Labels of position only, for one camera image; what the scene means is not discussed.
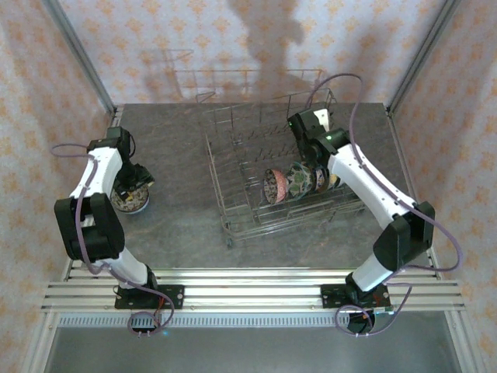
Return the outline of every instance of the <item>floral wallpaper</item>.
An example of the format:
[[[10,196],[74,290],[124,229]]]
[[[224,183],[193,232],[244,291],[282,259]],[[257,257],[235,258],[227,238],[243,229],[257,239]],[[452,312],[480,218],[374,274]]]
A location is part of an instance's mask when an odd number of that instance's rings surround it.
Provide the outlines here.
[[[368,77],[388,103],[443,0],[61,0],[115,103],[238,102]],[[331,84],[339,100],[355,86]]]
[[[54,202],[84,167],[48,148],[87,142],[109,121],[42,2],[0,2],[0,25],[0,371],[15,372],[66,260]]]
[[[488,371],[497,367],[497,7],[462,2],[395,118],[422,199],[464,248],[467,309]],[[434,247],[455,261],[442,234]]]

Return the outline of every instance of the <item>gray stone surface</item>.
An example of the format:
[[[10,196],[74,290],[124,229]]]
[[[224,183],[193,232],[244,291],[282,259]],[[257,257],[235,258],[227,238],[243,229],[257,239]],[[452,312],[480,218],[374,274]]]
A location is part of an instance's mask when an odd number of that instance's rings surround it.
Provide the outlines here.
[[[294,232],[278,232],[226,246],[198,120],[218,104],[126,105],[121,125],[137,143],[134,162],[156,179],[145,211],[120,214],[127,247],[153,268],[329,267],[360,265],[381,233],[369,211],[329,221],[308,222]],[[352,106],[337,104],[335,121],[348,127]],[[370,161],[407,191],[388,122],[380,103],[364,103],[357,113],[356,139]]]

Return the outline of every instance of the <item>wire dish rack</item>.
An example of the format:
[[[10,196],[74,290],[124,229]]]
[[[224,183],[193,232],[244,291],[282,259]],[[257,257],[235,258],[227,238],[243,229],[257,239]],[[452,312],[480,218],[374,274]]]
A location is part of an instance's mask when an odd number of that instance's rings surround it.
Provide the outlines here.
[[[286,172],[292,162],[300,160],[287,118],[304,109],[309,94],[230,105],[203,114],[210,174],[228,246],[297,228],[311,219],[331,220],[337,214],[365,208],[346,185],[274,205],[264,196],[264,172],[269,168]],[[330,110],[335,98],[330,89],[321,89],[314,102],[313,109]]]

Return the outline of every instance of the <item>purple cable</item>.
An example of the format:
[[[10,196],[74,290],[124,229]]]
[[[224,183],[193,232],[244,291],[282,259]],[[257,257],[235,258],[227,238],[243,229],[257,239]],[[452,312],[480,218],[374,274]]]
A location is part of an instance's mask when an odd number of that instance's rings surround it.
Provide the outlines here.
[[[154,289],[145,288],[144,286],[141,286],[139,284],[135,284],[134,282],[128,281],[124,277],[121,277],[119,274],[117,274],[112,269],[112,267],[108,263],[104,263],[102,266],[97,267],[97,266],[94,266],[90,262],[90,259],[89,259],[89,256],[88,256],[88,250],[86,249],[85,239],[83,237],[83,231],[82,231],[82,227],[81,227],[80,217],[81,217],[81,209],[82,209],[82,205],[83,205],[83,198],[85,197],[86,191],[88,190],[89,185],[91,184],[91,182],[93,181],[93,178],[95,177],[96,171],[97,171],[97,169],[99,167],[99,163],[95,159],[95,157],[93,155],[90,155],[90,154],[58,154],[58,153],[56,153],[54,151],[57,148],[68,147],[68,146],[73,146],[73,147],[78,147],[78,148],[84,148],[84,149],[86,149],[86,146],[81,145],[81,144],[66,143],[66,144],[59,144],[59,145],[53,146],[52,149],[50,150],[50,153],[52,155],[54,155],[56,157],[60,157],[60,158],[87,158],[87,159],[89,159],[89,160],[91,160],[93,162],[92,171],[90,172],[90,174],[88,176],[88,179],[86,179],[85,185],[83,185],[81,193],[79,194],[78,200],[76,202],[76,215],[75,215],[76,216],[76,218],[75,218],[76,235],[78,236],[78,242],[79,242],[79,246],[81,248],[81,254],[83,256],[83,261],[85,262],[86,266],[88,267],[90,273],[93,274],[93,275],[98,275],[98,274],[100,274],[100,272],[102,272],[102,270],[107,269],[109,271],[109,273],[112,276],[114,276],[118,281],[123,282],[125,284],[128,284],[128,285],[132,286],[133,288],[136,288],[136,289],[139,289],[139,290],[142,290],[142,291],[146,291],[148,293],[155,294],[155,295],[157,295],[159,297],[164,298],[164,300],[166,302],[169,302],[169,304],[171,305],[171,312],[169,314],[169,317],[162,324],[160,323],[160,321],[158,320],[158,318],[156,318],[151,312],[146,312],[146,311],[136,312],[133,315],[131,315],[130,318],[128,319],[127,329],[131,333],[133,333],[134,335],[141,336],[141,332],[135,332],[133,330],[132,326],[131,326],[131,323],[133,322],[133,319],[135,317],[137,317],[138,315],[147,315],[147,316],[151,317],[157,323],[157,325],[158,325],[151,332],[147,332],[148,336],[153,336],[154,334],[160,332],[171,321],[172,316],[174,315],[174,303],[172,303],[172,300],[171,300],[170,297],[168,297],[164,293],[161,293],[160,291],[156,291]]]
[[[306,102],[305,104],[305,107],[306,108],[309,108],[311,107],[311,104],[312,104],[312,98],[314,97],[314,94],[326,83],[330,82],[331,80],[335,79],[335,78],[339,78],[339,77],[343,77],[343,76],[352,76],[354,78],[357,78],[359,79],[359,82],[360,82],[360,91],[359,91],[359,94],[357,95],[357,100],[356,102],[354,103],[354,107],[352,108],[352,113],[350,114],[350,119],[349,119],[349,136],[350,136],[350,144],[352,145],[352,150],[353,150],[353,153],[354,155],[356,156],[356,159],[359,160],[359,163],[360,163],[360,166],[362,166],[362,168],[364,169],[364,171],[366,171],[366,173],[371,177],[371,179],[374,180],[374,182],[382,189],[384,190],[385,193],[387,193],[393,200],[395,200],[397,203],[399,203],[402,207],[406,208],[408,211],[411,211],[413,214],[415,214],[416,216],[420,217],[421,219],[427,221],[428,223],[430,223],[431,225],[437,227],[440,231],[442,231],[442,233],[452,242],[452,244],[454,245],[454,248],[456,249],[456,252],[457,252],[457,261],[456,263],[452,266],[452,267],[448,267],[448,268],[434,268],[434,267],[425,267],[425,266],[418,266],[418,265],[408,265],[408,266],[404,266],[402,267],[400,270],[402,269],[405,269],[405,268],[416,268],[416,269],[420,269],[420,270],[432,270],[434,272],[451,272],[453,270],[456,270],[457,268],[459,268],[462,264],[462,261],[463,261],[463,250],[461,248],[461,245],[459,244],[459,242],[457,241],[457,239],[442,225],[440,224],[438,221],[434,220],[434,219],[431,219],[429,216],[423,214],[422,212],[420,211],[417,211],[413,206],[410,206],[409,204],[406,204],[403,200],[401,200],[400,198],[397,197],[397,195],[391,191],[390,189],[388,189],[388,187],[386,185],[384,185],[377,177],[376,175],[374,175],[374,173],[369,170],[369,168],[367,167],[367,165],[363,162],[362,158],[360,157],[359,155],[359,152],[357,151],[357,147],[356,147],[356,140],[355,140],[355,137],[354,137],[354,119],[356,117],[356,111],[357,111],[357,107],[359,106],[362,98],[363,98],[363,89],[364,89],[364,84],[363,84],[363,80],[362,78],[357,75],[357,74],[353,74],[353,73],[342,73],[342,74],[336,74],[336,75],[332,75],[328,78],[326,78],[325,80],[323,80],[322,82],[320,82],[318,85],[316,85],[314,87],[314,89],[311,91],[311,94],[309,95],[309,98],[308,98],[308,101]],[[384,280],[384,284],[386,284],[386,282],[388,280],[390,280],[392,277],[394,277],[396,274],[397,274],[398,271],[394,272],[393,274],[391,274],[389,277],[387,277],[385,280]],[[411,284],[406,284],[406,283],[397,283],[397,284],[389,284],[389,286],[409,286],[409,289],[407,290],[407,292],[405,293],[405,297],[404,299],[402,300],[401,304],[398,306],[398,309],[397,311],[395,312],[395,314],[391,317],[391,319],[389,320],[389,322],[387,323],[386,326],[384,326],[382,329],[376,331],[376,332],[372,332],[372,333],[365,333],[365,334],[358,334],[358,333],[351,333],[349,332],[348,330],[346,329],[343,329],[339,323],[338,323],[338,317],[339,317],[339,313],[343,310],[343,309],[356,309],[356,310],[359,310],[360,312],[362,312],[364,315],[367,316],[368,320],[369,320],[369,323],[371,325],[371,319],[369,317],[369,315],[367,314],[366,310],[359,307],[359,306],[356,306],[356,305],[343,305],[342,307],[338,308],[336,313],[335,313],[335,325],[336,327],[344,332],[345,334],[349,335],[349,336],[376,336],[377,334],[380,334],[380,333],[383,333],[385,330],[387,330],[391,325],[392,323],[397,319],[397,316],[399,314],[399,312],[402,310],[402,308],[404,307],[405,303],[407,302],[407,299],[409,298],[409,295],[411,294],[411,291],[412,291],[412,285]]]

